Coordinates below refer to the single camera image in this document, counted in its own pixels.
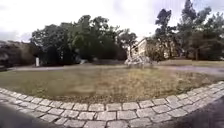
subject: ground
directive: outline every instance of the ground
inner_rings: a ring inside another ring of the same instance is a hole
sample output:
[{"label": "ground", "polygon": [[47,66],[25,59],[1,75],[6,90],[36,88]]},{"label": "ground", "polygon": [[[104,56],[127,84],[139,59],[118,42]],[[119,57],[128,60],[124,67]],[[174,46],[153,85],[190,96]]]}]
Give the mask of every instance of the ground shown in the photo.
[{"label": "ground", "polygon": [[224,67],[224,61],[192,61],[192,60],[167,60],[159,63],[162,66],[201,66]]},{"label": "ground", "polygon": [[50,71],[0,72],[0,87],[52,100],[110,103],[165,97],[222,79],[165,69],[86,66]]}]

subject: paving stone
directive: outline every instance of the paving stone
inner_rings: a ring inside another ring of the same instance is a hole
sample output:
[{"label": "paving stone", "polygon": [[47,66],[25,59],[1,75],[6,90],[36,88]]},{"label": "paving stone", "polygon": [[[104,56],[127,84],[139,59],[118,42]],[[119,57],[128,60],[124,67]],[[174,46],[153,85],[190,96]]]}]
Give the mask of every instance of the paving stone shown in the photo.
[{"label": "paving stone", "polygon": [[31,102],[35,104],[39,104],[43,99],[42,98],[34,98]]},{"label": "paving stone", "polygon": [[203,101],[206,102],[207,104],[210,104],[210,103],[212,103],[214,100],[213,100],[213,98],[211,98],[211,97],[206,97],[206,98],[203,99]]},{"label": "paving stone", "polygon": [[78,116],[80,120],[93,120],[95,112],[81,112]]},{"label": "paving stone", "polygon": [[203,92],[203,89],[202,88],[196,88],[196,89],[193,89],[192,91],[195,92],[195,93],[201,93],[201,92]]},{"label": "paving stone", "polygon": [[211,88],[210,90],[213,91],[214,93],[220,91],[220,89],[218,89],[218,88]]},{"label": "paving stone", "polygon": [[195,93],[195,92],[193,92],[193,91],[188,91],[187,92],[187,95],[188,96],[194,96],[194,95],[196,95],[197,93]]},{"label": "paving stone", "polygon": [[155,123],[160,123],[160,122],[168,121],[171,119],[172,119],[172,117],[170,115],[168,115],[167,113],[158,114],[158,115],[151,117],[151,120]]},{"label": "paving stone", "polygon": [[208,103],[204,102],[204,100],[199,100],[199,101],[195,102],[194,105],[198,106],[199,108],[203,108],[206,105],[208,105]]},{"label": "paving stone", "polygon": [[134,119],[137,118],[137,115],[134,111],[118,111],[117,119]]},{"label": "paving stone", "polygon": [[31,100],[33,100],[33,97],[32,96],[28,96],[26,99],[24,99],[25,101],[28,101],[30,102]]},{"label": "paving stone", "polygon": [[50,115],[50,114],[46,114],[44,116],[41,117],[42,120],[45,120],[47,122],[53,122],[55,121],[56,119],[58,119],[58,116],[55,116],[55,115]]},{"label": "paving stone", "polygon": [[70,117],[70,118],[76,118],[78,116],[79,112],[78,111],[73,111],[73,110],[65,110],[61,116],[62,117]]},{"label": "paving stone", "polygon": [[181,101],[179,101],[183,106],[184,105],[190,105],[190,104],[193,104],[193,102],[189,99],[183,99]]},{"label": "paving stone", "polygon": [[62,105],[62,102],[60,101],[53,101],[49,106],[53,108],[59,108]]},{"label": "paving stone", "polygon": [[48,111],[48,113],[59,116],[63,111],[64,111],[63,109],[52,108],[51,110]]},{"label": "paving stone", "polygon": [[91,104],[89,106],[89,111],[96,111],[96,112],[104,111],[104,105],[103,104]]},{"label": "paving stone", "polygon": [[120,111],[121,110],[121,103],[113,103],[106,105],[107,111]]},{"label": "paving stone", "polygon": [[152,123],[148,118],[138,118],[129,121],[131,128],[133,127],[146,127],[150,126]]},{"label": "paving stone", "polygon": [[224,84],[224,81],[219,81],[218,84]]},{"label": "paving stone", "polygon": [[203,93],[199,93],[198,96],[202,99],[202,98],[205,98],[205,97],[208,97],[207,94],[205,94],[204,92]]},{"label": "paving stone", "polygon": [[73,107],[73,110],[78,110],[78,111],[87,111],[88,110],[88,104],[80,104],[76,103]]},{"label": "paving stone", "polygon": [[140,101],[139,105],[141,108],[148,108],[148,107],[155,106],[151,100]]},{"label": "paving stone", "polygon": [[39,118],[39,117],[43,116],[45,113],[33,111],[33,112],[29,112],[28,114],[32,117]]},{"label": "paving stone", "polygon": [[187,112],[181,108],[178,108],[168,112],[168,114],[171,115],[172,117],[182,117],[187,115]]},{"label": "paving stone", "polygon": [[24,100],[26,97],[27,97],[27,95],[21,95],[21,96],[18,97],[18,99]]},{"label": "paving stone", "polygon": [[209,85],[208,88],[214,88],[217,84]]},{"label": "paving stone", "polygon": [[97,120],[109,121],[116,120],[116,112],[99,112],[97,114]]},{"label": "paving stone", "polygon": [[171,102],[177,102],[179,99],[176,97],[176,96],[168,96],[167,98],[166,98],[166,100],[169,102],[169,103],[171,103]]},{"label": "paving stone", "polygon": [[193,111],[197,110],[198,106],[196,106],[194,104],[193,105],[187,105],[187,106],[184,106],[182,109],[187,111],[188,113],[190,113],[190,112],[193,112]]},{"label": "paving stone", "polygon": [[21,109],[24,109],[23,107],[20,107],[20,106],[18,106],[18,105],[13,105],[12,108],[15,109],[15,110],[21,110]]},{"label": "paving stone", "polygon": [[19,105],[22,107],[27,107],[30,103],[29,102],[22,102]]},{"label": "paving stone", "polygon": [[157,113],[164,113],[164,112],[168,112],[171,110],[171,108],[166,105],[155,106],[152,109]]},{"label": "paving stone", "polygon": [[21,95],[22,95],[22,94],[20,94],[20,93],[16,93],[16,92],[13,93],[13,97],[14,97],[14,98],[18,98],[18,97],[21,96]]},{"label": "paving stone", "polygon": [[36,108],[36,110],[41,111],[41,112],[47,112],[50,109],[51,109],[51,107],[46,107],[46,106],[40,106],[40,107]]},{"label": "paving stone", "polygon": [[105,128],[106,122],[104,121],[87,121],[84,128]]},{"label": "paving stone", "polygon": [[64,123],[65,126],[73,127],[73,128],[82,128],[85,124],[85,121],[79,120],[68,120]]},{"label": "paving stone", "polygon": [[55,122],[55,124],[57,124],[57,125],[63,125],[66,121],[68,120],[68,118],[60,118],[60,119],[58,119],[56,122]]},{"label": "paving stone", "polygon": [[176,102],[171,102],[171,103],[167,104],[167,106],[175,109],[175,108],[182,107],[183,105],[180,102],[176,101]]},{"label": "paving stone", "polygon": [[74,106],[74,103],[63,103],[60,108],[63,108],[63,109],[72,109],[73,106]]},{"label": "paving stone", "polygon": [[215,98],[216,100],[221,98],[223,96],[223,94],[220,94],[220,93],[215,93],[213,95],[211,95],[212,98]]},{"label": "paving stone", "polygon": [[39,105],[36,105],[33,103],[29,103],[29,105],[27,106],[27,108],[29,108],[29,109],[36,109],[37,107],[39,107]]},{"label": "paving stone", "polygon": [[195,95],[195,96],[188,97],[188,99],[191,100],[192,102],[196,102],[200,100],[201,98],[198,95]]},{"label": "paving stone", "polygon": [[44,99],[44,100],[42,100],[39,104],[40,104],[40,105],[44,105],[44,106],[48,106],[50,103],[51,103],[50,100]]},{"label": "paving stone", "polygon": [[164,98],[161,98],[161,99],[154,99],[154,100],[152,100],[153,101],[153,103],[155,104],[155,105],[162,105],[162,104],[166,104],[167,103],[167,101],[164,99]]},{"label": "paving stone", "polygon": [[138,108],[139,106],[136,102],[123,103],[123,110],[134,110]]},{"label": "paving stone", "polygon": [[138,117],[151,117],[156,114],[151,108],[137,109],[136,113]]},{"label": "paving stone", "polygon": [[13,98],[13,97],[9,97],[9,99],[8,99],[8,101],[11,102],[11,103],[15,102],[16,100],[17,99],[16,98]]},{"label": "paving stone", "polygon": [[21,93],[17,93],[16,95],[14,95],[15,98],[20,97],[22,94]]},{"label": "paving stone", "polygon": [[107,123],[107,128],[128,128],[128,123],[125,121],[110,121]]},{"label": "paving stone", "polygon": [[16,101],[13,102],[13,104],[20,104],[22,102],[23,102],[22,100],[16,100]]},{"label": "paving stone", "polygon": [[19,111],[22,112],[22,113],[30,113],[30,112],[33,112],[33,110],[31,110],[31,109],[21,109]]}]

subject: pavement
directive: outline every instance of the pavement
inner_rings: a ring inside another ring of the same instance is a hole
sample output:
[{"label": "pavement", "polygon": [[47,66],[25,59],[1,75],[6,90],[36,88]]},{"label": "pavement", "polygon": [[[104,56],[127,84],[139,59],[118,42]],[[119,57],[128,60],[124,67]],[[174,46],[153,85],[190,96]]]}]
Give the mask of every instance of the pavement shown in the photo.
[{"label": "pavement", "polygon": [[[224,97],[185,117],[147,128],[224,128]],[[0,104],[0,128],[63,128]]]},{"label": "pavement", "polygon": [[63,128],[0,104],[0,128]]},{"label": "pavement", "polygon": [[185,117],[150,128],[224,128],[224,97]]}]

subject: foliage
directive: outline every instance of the foliage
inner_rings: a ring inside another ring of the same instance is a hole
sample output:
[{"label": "foliage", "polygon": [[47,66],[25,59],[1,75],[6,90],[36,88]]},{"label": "foliage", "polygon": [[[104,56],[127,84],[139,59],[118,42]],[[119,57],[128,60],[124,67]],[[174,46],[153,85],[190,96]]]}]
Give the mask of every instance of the foliage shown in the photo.
[{"label": "foliage", "polygon": [[35,61],[36,45],[16,41],[1,41],[0,65],[29,65]]},{"label": "foliage", "polygon": [[147,54],[154,57],[160,49],[160,56],[168,52],[169,57],[220,60],[224,56],[224,18],[220,13],[211,17],[211,11],[206,7],[196,12],[191,0],[186,0],[180,22],[170,27],[171,10],[162,9],[156,20],[159,28],[146,47]]},{"label": "foliage", "polygon": [[171,43],[173,42],[174,30],[176,29],[175,27],[168,26],[171,14],[171,10],[167,11],[162,9],[159,12],[156,25],[158,25],[160,28],[157,28],[155,32],[155,39],[157,39],[160,49],[163,51],[163,54],[164,52],[168,51],[169,58],[173,56]]},{"label": "foliage", "polygon": [[41,47],[39,56],[46,65],[72,64],[77,57],[89,61],[124,60],[126,46],[134,43],[136,35],[110,26],[108,21],[101,16],[91,19],[90,15],[84,15],[78,22],[49,25],[33,32],[31,42]]}]

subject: sky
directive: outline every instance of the sky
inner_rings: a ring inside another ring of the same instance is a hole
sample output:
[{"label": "sky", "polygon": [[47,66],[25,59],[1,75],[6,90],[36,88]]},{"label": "sky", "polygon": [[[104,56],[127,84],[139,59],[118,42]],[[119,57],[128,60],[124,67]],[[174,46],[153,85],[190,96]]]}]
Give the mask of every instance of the sky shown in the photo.
[{"label": "sky", "polygon": [[[172,10],[170,25],[181,17],[185,0],[0,0],[0,40],[28,41],[45,25],[77,21],[82,15],[108,18],[109,24],[130,28],[138,39],[153,34],[163,8]],[[193,0],[194,8],[210,6],[224,12],[224,0]]]}]

